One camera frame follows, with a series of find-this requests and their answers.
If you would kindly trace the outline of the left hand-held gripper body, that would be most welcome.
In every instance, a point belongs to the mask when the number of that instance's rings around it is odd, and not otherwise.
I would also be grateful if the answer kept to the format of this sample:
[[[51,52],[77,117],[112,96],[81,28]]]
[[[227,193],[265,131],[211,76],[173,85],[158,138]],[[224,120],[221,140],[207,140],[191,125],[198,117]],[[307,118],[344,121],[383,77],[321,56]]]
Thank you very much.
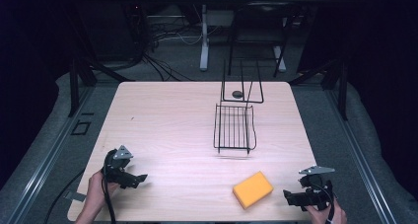
[[[103,175],[109,183],[132,185],[134,176],[125,172],[125,167],[133,155],[124,145],[110,150],[104,158]]]

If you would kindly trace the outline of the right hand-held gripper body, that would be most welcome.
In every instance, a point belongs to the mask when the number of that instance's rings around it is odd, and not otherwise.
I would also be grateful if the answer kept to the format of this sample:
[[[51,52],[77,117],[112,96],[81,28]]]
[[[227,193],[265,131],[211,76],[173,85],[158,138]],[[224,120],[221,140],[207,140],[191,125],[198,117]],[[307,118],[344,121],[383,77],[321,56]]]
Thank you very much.
[[[323,174],[333,173],[333,168],[312,165],[306,169],[300,170],[302,177],[299,182],[302,187],[306,188],[305,195],[307,200],[302,205],[316,206],[319,210],[323,210],[328,206],[334,210],[333,190],[331,181],[324,181]]]

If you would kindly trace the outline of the person's right hand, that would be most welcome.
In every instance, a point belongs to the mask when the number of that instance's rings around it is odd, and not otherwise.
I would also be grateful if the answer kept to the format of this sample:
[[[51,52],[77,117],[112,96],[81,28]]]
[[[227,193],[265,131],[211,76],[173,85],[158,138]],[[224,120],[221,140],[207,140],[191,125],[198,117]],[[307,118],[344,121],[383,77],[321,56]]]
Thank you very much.
[[[337,200],[334,200],[334,215],[331,219],[331,224],[347,224],[346,212],[341,208]],[[307,206],[306,210],[311,218],[312,224],[325,224],[328,220],[328,215],[331,211],[331,207],[326,209],[317,210],[314,206]]]

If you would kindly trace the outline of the person's left hand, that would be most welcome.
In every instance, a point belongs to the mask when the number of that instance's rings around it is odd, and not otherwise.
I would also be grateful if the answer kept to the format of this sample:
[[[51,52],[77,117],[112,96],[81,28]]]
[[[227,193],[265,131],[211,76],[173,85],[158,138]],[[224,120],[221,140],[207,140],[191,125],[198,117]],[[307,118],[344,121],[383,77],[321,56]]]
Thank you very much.
[[[99,213],[105,206],[105,192],[103,191],[104,175],[101,171],[95,172],[89,178],[89,186],[84,208],[89,213]]]

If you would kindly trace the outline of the yellow sponge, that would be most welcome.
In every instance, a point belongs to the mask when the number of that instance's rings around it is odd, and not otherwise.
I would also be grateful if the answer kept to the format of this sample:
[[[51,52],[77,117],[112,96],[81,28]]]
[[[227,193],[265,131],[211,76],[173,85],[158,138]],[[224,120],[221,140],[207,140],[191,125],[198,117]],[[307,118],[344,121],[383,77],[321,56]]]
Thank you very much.
[[[274,190],[262,172],[257,172],[233,187],[233,194],[243,209],[256,204]]]

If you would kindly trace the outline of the black tape rectangle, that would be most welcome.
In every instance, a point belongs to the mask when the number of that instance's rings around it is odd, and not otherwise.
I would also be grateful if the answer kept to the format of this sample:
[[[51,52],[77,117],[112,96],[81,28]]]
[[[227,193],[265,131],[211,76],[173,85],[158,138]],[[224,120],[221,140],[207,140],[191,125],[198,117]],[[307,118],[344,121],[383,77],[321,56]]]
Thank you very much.
[[[72,135],[86,135],[89,131],[91,123],[89,121],[78,120],[73,127],[71,134]]]

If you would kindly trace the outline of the grey tape strip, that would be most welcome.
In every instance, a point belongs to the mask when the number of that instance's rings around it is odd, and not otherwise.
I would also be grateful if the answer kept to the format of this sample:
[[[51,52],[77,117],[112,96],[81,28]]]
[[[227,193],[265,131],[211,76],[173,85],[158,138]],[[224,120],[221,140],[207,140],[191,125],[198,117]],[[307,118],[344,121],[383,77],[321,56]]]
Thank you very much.
[[[64,197],[68,200],[76,200],[76,201],[80,201],[80,202],[83,202],[86,199],[85,194],[75,192],[75,191],[71,191],[71,190],[67,191],[64,194]]]

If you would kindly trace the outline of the black metal stand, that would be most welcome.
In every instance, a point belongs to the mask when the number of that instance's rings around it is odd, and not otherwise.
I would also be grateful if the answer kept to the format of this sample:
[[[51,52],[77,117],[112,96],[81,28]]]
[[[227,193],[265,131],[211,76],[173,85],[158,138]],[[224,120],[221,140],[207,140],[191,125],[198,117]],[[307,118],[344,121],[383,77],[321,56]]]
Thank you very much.
[[[71,99],[69,117],[72,117],[81,107],[79,81],[82,81],[87,87],[97,85],[98,79],[93,70],[99,70],[119,83],[131,82],[131,79],[114,72],[96,60],[88,48],[87,41],[81,33],[81,28],[77,25],[77,19],[71,9],[59,6],[55,12],[51,12],[51,15],[58,24],[57,29],[63,34],[63,42],[71,59],[68,65]]]
[[[301,76],[289,82],[295,86],[311,79],[314,75],[324,72],[324,77],[320,82],[323,90],[333,90],[338,86],[337,110],[344,120],[347,120],[346,101],[348,88],[348,67],[341,58],[332,59],[322,66],[308,70]]]

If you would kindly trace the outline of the black chair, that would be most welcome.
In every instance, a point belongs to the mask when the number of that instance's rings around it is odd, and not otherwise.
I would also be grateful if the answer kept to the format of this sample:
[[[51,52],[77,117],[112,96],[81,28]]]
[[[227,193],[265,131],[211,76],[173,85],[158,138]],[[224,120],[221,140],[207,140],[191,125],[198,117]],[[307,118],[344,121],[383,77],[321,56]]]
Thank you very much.
[[[235,47],[269,45],[274,56],[276,77],[287,47],[288,32],[302,7],[290,2],[251,2],[239,7],[230,26],[228,73],[232,72]]]

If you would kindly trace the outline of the aluminium floor rail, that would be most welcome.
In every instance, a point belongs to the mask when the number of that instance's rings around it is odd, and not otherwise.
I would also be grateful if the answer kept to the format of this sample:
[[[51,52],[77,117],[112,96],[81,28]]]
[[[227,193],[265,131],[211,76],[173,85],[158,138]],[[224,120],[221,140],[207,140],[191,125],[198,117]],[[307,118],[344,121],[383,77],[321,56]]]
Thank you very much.
[[[398,224],[383,195],[382,189],[378,184],[369,166],[369,163],[366,160],[366,157],[358,143],[358,140],[350,126],[349,121],[345,120],[339,112],[337,106],[337,96],[332,91],[328,90],[325,90],[324,93],[330,102],[332,110],[335,113],[337,120],[348,140],[348,150],[350,151],[356,169],[359,172],[362,182],[378,216],[380,217],[381,222],[383,224]]]
[[[82,89],[80,105],[72,116],[68,115],[71,106],[70,92],[65,89],[59,92],[51,115],[11,178],[0,190],[0,204],[4,204],[0,224],[20,224],[25,219],[63,149],[64,140],[76,123],[79,109],[94,90],[93,87]]]

